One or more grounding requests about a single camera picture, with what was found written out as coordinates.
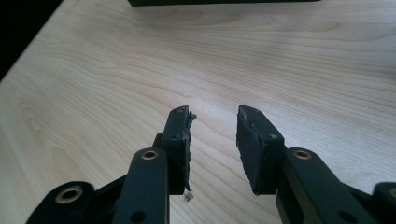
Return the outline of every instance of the metal screw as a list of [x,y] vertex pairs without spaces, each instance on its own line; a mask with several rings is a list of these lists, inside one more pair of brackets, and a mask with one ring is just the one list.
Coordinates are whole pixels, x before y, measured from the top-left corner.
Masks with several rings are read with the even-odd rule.
[[311,154],[304,150],[295,150],[293,155],[301,160],[311,160],[312,158]]
[[55,199],[56,203],[72,203],[82,195],[82,187],[75,185],[62,190]]
[[142,154],[143,160],[149,161],[158,157],[158,153],[156,151],[147,151]]

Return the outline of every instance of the small debris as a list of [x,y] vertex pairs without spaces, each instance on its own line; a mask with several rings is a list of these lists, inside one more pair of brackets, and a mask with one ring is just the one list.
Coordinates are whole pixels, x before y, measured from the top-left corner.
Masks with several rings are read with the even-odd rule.
[[192,195],[191,191],[187,191],[184,193],[184,202],[189,202],[194,198],[194,195]]

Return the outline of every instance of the screw hole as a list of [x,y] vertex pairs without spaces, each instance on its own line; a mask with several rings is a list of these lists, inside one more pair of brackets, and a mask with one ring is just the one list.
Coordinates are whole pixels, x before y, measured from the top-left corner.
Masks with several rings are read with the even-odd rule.
[[341,219],[343,219],[347,223],[357,223],[358,222],[358,220],[353,215],[349,214],[348,212],[341,211],[340,213],[338,213],[338,215],[340,216]]
[[146,219],[146,213],[138,211],[131,215],[131,222],[132,223],[141,223]]
[[142,154],[142,158],[143,160],[152,160],[158,157],[158,153],[155,151],[147,151],[145,153]]
[[62,190],[55,198],[56,203],[71,203],[77,200],[82,195],[82,188],[80,186],[72,186]]
[[77,195],[77,191],[76,190],[70,190],[67,191],[64,195],[62,195],[63,199],[70,199],[73,198]]
[[301,160],[310,160],[312,158],[311,154],[303,150],[296,150],[293,152],[294,156]]

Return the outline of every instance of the wooden table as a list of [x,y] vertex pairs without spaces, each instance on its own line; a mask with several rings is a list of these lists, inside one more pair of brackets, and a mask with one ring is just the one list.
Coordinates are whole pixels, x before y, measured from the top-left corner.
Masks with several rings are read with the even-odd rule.
[[239,105],[371,192],[396,180],[396,1],[133,8],[64,1],[0,85],[0,222],[72,180],[126,174],[189,105],[194,199],[171,223],[280,223],[235,146]]

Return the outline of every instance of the light wood surface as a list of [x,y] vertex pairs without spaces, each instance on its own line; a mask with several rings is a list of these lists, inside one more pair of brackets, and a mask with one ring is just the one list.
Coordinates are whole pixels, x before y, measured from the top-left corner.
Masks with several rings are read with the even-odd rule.
[[0,85],[0,222],[65,182],[126,174],[180,105],[198,116],[194,199],[171,197],[171,223],[280,223],[245,177],[239,105],[353,187],[396,181],[396,1],[64,1]]

